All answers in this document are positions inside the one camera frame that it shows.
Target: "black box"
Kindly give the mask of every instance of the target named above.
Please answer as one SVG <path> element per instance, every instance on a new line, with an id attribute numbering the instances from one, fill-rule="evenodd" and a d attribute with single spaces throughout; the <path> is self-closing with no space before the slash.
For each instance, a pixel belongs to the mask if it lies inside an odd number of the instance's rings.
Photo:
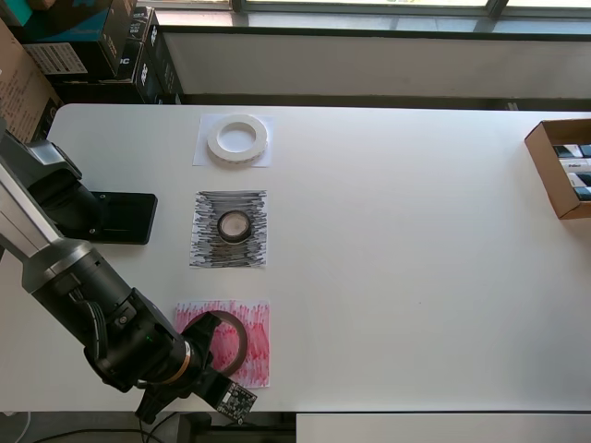
<path id="1" fill-rule="evenodd" d="M 55 83 L 54 88 L 66 103 L 152 104 L 163 94 L 144 45 L 132 41 L 126 44 L 115 79 Z"/>
<path id="2" fill-rule="evenodd" d="M 158 19 L 153 8 L 136 7 L 127 38 L 144 43 L 164 93 L 182 94 L 183 88 L 176 74 L 175 64 L 163 34 L 158 31 Z"/>
<path id="3" fill-rule="evenodd" d="M 12 28 L 54 81 L 114 78 L 136 0 L 57 0 Z"/>

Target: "label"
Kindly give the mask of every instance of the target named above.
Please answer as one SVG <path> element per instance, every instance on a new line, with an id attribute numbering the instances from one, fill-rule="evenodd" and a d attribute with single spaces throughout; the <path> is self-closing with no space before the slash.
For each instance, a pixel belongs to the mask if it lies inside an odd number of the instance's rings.
<path id="1" fill-rule="evenodd" d="M 588 159 L 560 159 L 560 162 L 566 173 L 591 173 Z"/>
<path id="2" fill-rule="evenodd" d="M 151 29 L 151 45 L 153 46 L 156 43 L 156 36 L 158 35 L 158 28 L 156 25 L 153 26 Z"/>
<path id="3" fill-rule="evenodd" d="M 70 43 L 23 44 L 46 76 L 88 74 Z"/>
<path id="4" fill-rule="evenodd" d="M 143 86 L 146 86 L 146 78 L 148 77 L 148 67 L 146 66 L 146 64 L 144 63 L 144 67 L 141 70 L 141 84 Z"/>

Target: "cardboard box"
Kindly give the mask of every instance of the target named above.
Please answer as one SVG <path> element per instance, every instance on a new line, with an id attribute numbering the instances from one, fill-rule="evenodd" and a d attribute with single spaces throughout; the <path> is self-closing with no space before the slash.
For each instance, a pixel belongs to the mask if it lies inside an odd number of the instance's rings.
<path id="1" fill-rule="evenodd" d="M 57 0 L 12 29 L 50 80 L 114 78 L 136 0 Z"/>
<path id="2" fill-rule="evenodd" d="M 591 201 L 579 200 L 553 146 L 590 141 L 590 119 L 543 121 L 525 139 L 550 203 L 562 220 L 591 217 Z"/>
<path id="3" fill-rule="evenodd" d="M 66 103 L 156 103 L 163 93 L 145 47 L 129 41 L 115 79 L 96 82 L 55 83 L 55 90 Z"/>
<path id="4" fill-rule="evenodd" d="M 0 21 L 0 117 L 27 143 L 47 137 L 60 101 L 49 81 Z"/>
<path id="5" fill-rule="evenodd" d="M 164 93 L 182 94 L 183 88 L 176 74 L 173 58 L 168 51 L 164 35 L 158 31 L 158 19 L 153 8 L 147 6 L 136 7 L 127 38 L 144 43 L 151 63 L 156 68 L 156 74 Z"/>

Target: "open cardboard box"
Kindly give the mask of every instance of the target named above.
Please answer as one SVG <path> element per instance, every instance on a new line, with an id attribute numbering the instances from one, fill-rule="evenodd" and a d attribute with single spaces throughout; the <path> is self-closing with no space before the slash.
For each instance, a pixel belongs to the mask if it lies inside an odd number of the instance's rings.
<path id="1" fill-rule="evenodd" d="M 545 120 L 525 138 L 525 145 L 559 219 L 591 217 L 591 201 L 579 200 L 552 146 L 589 143 L 591 119 Z"/>

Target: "cable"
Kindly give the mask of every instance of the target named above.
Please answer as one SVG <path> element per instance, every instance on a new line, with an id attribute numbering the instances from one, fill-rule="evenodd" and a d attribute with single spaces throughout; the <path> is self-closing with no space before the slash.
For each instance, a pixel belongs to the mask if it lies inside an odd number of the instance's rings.
<path id="1" fill-rule="evenodd" d="M 146 439 L 144 438 L 144 426 L 141 424 L 141 420 L 138 419 L 139 423 L 139 430 L 141 431 L 141 443 L 146 443 Z"/>
<path id="2" fill-rule="evenodd" d="M 156 436 L 154 435 L 154 433 L 156 432 L 156 430 L 162 426 L 164 423 L 166 423 L 169 419 L 173 418 L 175 415 L 177 415 L 178 413 L 171 413 L 170 415 L 168 415 L 166 418 L 164 418 L 159 424 L 157 424 L 152 430 L 151 432 L 148 434 L 148 438 L 146 438 L 145 443 L 150 443 L 150 438 L 154 438 L 156 441 L 158 441 L 158 438 L 156 438 Z"/>
<path id="3" fill-rule="evenodd" d="M 27 431 L 29 430 L 29 426 L 30 426 L 30 413 L 27 413 L 27 424 L 25 425 L 25 428 L 22 430 L 22 432 L 20 433 L 20 436 L 17 438 L 17 441 L 15 441 L 15 443 L 19 443 L 19 441 L 22 440 L 23 437 L 25 437 L 25 434 L 27 434 Z"/>
<path id="4" fill-rule="evenodd" d="M 140 431 L 139 429 L 79 429 L 78 431 L 70 431 L 70 432 L 65 432 L 64 434 L 57 434 L 55 436 L 50 436 L 50 437 L 45 437 L 42 438 L 40 440 L 35 440 L 31 443 L 43 443 L 45 441 L 51 441 L 51 440 L 56 440 L 58 438 L 63 438 L 63 437 L 69 437 L 69 436 L 75 436 L 77 434 L 142 434 L 144 435 L 148 435 L 149 433 L 146 431 Z M 164 443 L 162 440 L 160 440 L 157 437 L 152 437 L 154 440 L 156 440 L 158 443 Z"/>

